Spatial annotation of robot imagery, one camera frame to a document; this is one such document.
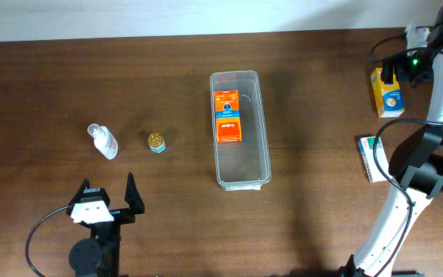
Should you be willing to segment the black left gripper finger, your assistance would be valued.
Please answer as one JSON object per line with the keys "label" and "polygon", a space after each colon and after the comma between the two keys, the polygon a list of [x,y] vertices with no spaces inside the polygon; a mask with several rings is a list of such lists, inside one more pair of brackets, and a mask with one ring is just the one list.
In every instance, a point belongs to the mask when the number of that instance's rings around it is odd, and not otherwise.
{"label": "black left gripper finger", "polygon": [[138,192],[134,176],[131,172],[128,173],[127,177],[126,189],[125,189],[125,201],[128,203],[131,212],[134,213],[135,215],[145,213],[145,204],[142,201],[142,197]]}
{"label": "black left gripper finger", "polygon": [[69,202],[69,205],[74,205],[76,203],[79,203],[83,197],[85,190],[89,188],[90,188],[89,180],[84,179],[78,191],[75,193],[75,195],[72,197],[72,200]]}

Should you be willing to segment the yellow blue medicine box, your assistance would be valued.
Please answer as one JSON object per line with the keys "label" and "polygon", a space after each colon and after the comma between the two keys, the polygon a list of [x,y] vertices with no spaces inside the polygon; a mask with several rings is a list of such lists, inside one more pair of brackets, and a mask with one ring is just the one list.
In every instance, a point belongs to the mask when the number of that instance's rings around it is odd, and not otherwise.
{"label": "yellow blue medicine box", "polygon": [[401,89],[395,75],[392,80],[391,84],[381,80],[381,68],[375,68],[371,73],[371,86],[379,118],[397,118],[405,111]]}

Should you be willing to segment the orange red medicine box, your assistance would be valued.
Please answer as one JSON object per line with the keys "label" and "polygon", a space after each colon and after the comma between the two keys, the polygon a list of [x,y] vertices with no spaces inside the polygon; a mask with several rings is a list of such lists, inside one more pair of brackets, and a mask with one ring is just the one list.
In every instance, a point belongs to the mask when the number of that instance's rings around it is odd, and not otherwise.
{"label": "orange red medicine box", "polygon": [[239,94],[237,89],[214,92],[217,143],[242,140]]}

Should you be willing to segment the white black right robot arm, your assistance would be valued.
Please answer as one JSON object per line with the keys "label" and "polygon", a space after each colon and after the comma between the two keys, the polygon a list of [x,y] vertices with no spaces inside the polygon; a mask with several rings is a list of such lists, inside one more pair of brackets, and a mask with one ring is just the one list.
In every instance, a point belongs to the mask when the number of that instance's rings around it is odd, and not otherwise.
{"label": "white black right robot arm", "polygon": [[432,82],[428,115],[413,119],[420,129],[396,148],[388,169],[379,169],[390,184],[388,196],[370,236],[338,270],[340,276],[392,276],[414,222],[443,192],[443,6],[432,27],[407,27],[402,38],[405,50],[379,59],[380,79],[388,85]]}

